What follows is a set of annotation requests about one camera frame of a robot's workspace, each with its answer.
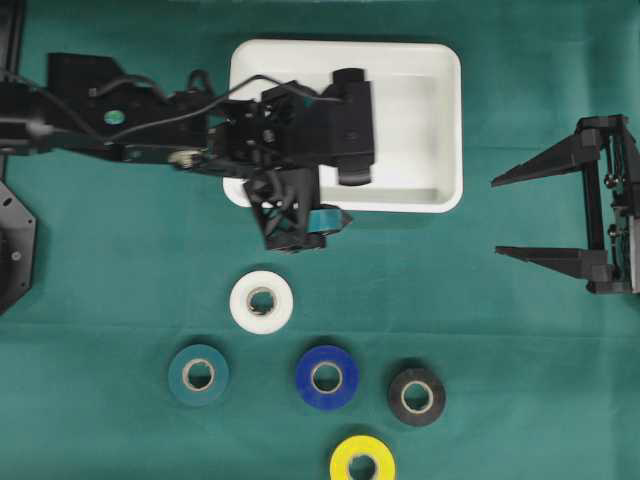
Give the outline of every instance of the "teal tape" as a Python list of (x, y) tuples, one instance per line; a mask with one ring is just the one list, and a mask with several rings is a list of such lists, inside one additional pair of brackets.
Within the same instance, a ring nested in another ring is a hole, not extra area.
[[(194, 386), (189, 382), (189, 367), (194, 365), (204, 365), (212, 370), (212, 379), (208, 385)], [(215, 348), (209, 345), (191, 345), (171, 361), (168, 377), (169, 389), (180, 402), (192, 407), (202, 407), (224, 392), (229, 381), (229, 367)]]
[(331, 230), (342, 230), (342, 211), (337, 208), (311, 210), (307, 232), (315, 233)]

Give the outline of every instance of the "screw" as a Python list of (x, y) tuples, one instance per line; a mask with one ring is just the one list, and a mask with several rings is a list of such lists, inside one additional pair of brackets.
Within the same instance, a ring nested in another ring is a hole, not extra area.
[(604, 184), (607, 188), (614, 188), (619, 182), (620, 179), (618, 177), (614, 177), (609, 173), (604, 176)]
[(265, 130), (262, 132), (262, 138), (264, 138), (264, 141), (267, 143), (273, 143), (276, 141), (276, 135), (273, 133), (273, 130)]

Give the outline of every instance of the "black cable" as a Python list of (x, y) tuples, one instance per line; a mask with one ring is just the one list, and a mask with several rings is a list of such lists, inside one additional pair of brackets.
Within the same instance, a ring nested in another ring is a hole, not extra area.
[(80, 127), (84, 131), (84, 133), (86, 133), (87, 135), (89, 135), (94, 140), (96, 140), (96, 141), (98, 141), (100, 143), (104, 143), (105, 142), (105, 139), (98, 132), (96, 132), (91, 127), (91, 125), (89, 125), (82, 118), (82, 116), (78, 112), (73, 110), (62, 99), (60, 99), (59, 97), (57, 97), (56, 95), (51, 93), (46, 88), (38, 85), (33, 80), (29, 80), (27, 77), (23, 77), (22, 75), (18, 75), (17, 73), (13, 73), (13, 72), (7, 70), (6, 68), (0, 67), (0, 73), (2, 73), (2, 75), (6, 75), (9, 78), (12, 78), (13, 80), (17, 80), (19, 82), (22, 82), (25, 85), (27, 85), (28, 87), (31, 87), (34, 91), (36, 91), (37, 93), (39, 93), (40, 95), (45, 97), (52, 104), (54, 104), (56, 107), (58, 107), (60, 110), (62, 110), (71, 120), (73, 120), (73, 122), (76, 125), (78, 125), (78, 127)]
[(164, 103), (169, 103), (169, 99), (162, 91), (162, 88), (160, 88), (160, 85), (158, 85), (154, 80), (150, 79), (149, 77), (145, 77), (144, 75), (120, 75), (119, 77), (116, 77), (113, 80), (110, 80), (109, 82), (105, 83), (101, 87), (92, 88), (89, 91), (89, 96), (95, 97), (95, 98), (102, 97), (103, 95), (106, 95), (107, 93), (112, 92), (113, 90), (115, 90), (121, 85), (128, 85), (128, 84), (135, 85), (136, 83), (146, 83), (147, 85), (149, 85), (149, 87), (151, 87), (151, 91), (154, 93), (156, 97), (158, 97)]
[(338, 97), (322, 97), (322, 96), (318, 95), (317, 93), (311, 93), (310, 91), (308, 91), (308, 90), (306, 90), (304, 88), (298, 88), (298, 87), (296, 87), (294, 85), (289, 85), (289, 84), (280, 82), (279, 80), (276, 80), (274, 78), (268, 77), (267, 75), (254, 75), (252, 77), (247, 78), (245, 81), (240, 82), (235, 87), (227, 90), (226, 93), (216, 97), (211, 103), (205, 105), (204, 107), (201, 107), (201, 108), (199, 108), (197, 110), (194, 110), (192, 112), (189, 112), (189, 113), (185, 113), (183, 115), (178, 115), (176, 117), (165, 118), (163, 120), (156, 120), (155, 122), (143, 123), (141, 125), (136, 125), (135, 127), (127, 128), (125, 130), (122, 130), (122, 131), (116, 133), (115, 135), (111, 135), (110, 137), (108, 137), (106, 139), (106, 141), (114, 142), (114, 141), (116, 141), (116, 140), (118, 140), (118, 139), (120, 139), (120, 138), (122, 138), (122, 137), (124, 137), (126, 135), (130, 135), (132, 133), (139, 132), (140, 130), (146, 130), (148, 128), (159, 127), (161, 125), (167, 125), (167, 124), (175, 123), (175, 122), (182, 122), (184, 120), (189, 120), (190, 118), (198, 117), (200, 115), (203, 115), (203, 114), (213, 110), (214, 108), (216, 108), (223, 101), (227, 100), (233, 93), (237, 92), (238, 90), (240, 90), (241, 88), (245, 87), (249, 83), (255, 82), (256, 80), (266, 80), (267, 82), (271, 82), (271, 83), (274, 83), (276, 85), (279, 85), (284, 90), (287, 90), (287, 91), (289, 91), (291, 93), (294, 93), (296, 95), (299, 95), (301, 97), (309, 98), (309, 99), (314, 100), (314, 101), (318, 101), (318, 102), (340, 102), (340, 103), (343, 102), (343, 100), (341, 98), (338, 98)]

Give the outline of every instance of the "white plastic tray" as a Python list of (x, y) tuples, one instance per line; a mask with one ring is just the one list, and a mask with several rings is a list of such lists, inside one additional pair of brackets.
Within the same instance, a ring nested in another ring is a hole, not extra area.
[[(250, 40), (231, 59), (230, 85), (257, 73), (322, 91), (331, 72), (366, 70), (372, 81), (376, 133), (373, 182), (342, 187), (321, 167), (322, 201), (345, 210), (442, 213), (462, 197), (460, 61), (436, 44)], [(272, 87), (254, 82), (232, 98), (259, 99)], [(224, 179), (224, 191), (249, 206), (242, 181)]]

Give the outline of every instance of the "dark blue tape roll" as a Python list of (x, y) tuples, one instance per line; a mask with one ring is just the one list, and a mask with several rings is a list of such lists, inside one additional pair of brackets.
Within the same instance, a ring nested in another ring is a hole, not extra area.
[[(213, 367), (213, 381), (203, 390), (194, 391), (184, 381), (185, 367), (193, 361), (204, 360)], [(169, 389), (182, 403), (202, 407), (218, 398), (229, 381), (229, 367), (222, 354), (209, 345), (191, 345), (181, 350), (169, 365)]]
[[(342, 383), (331, 393), (323, 393), (313, 383), (313, 371), (323, 363), (335, 365), (341, 373)], [(335, 410), (345, 406), (358, 388), (359, 373), (356, 363), (347, 352), (331, 345), (322, 345), (306, 352), (296, 368), (296, 388), (302, 399), (320, 410)]]

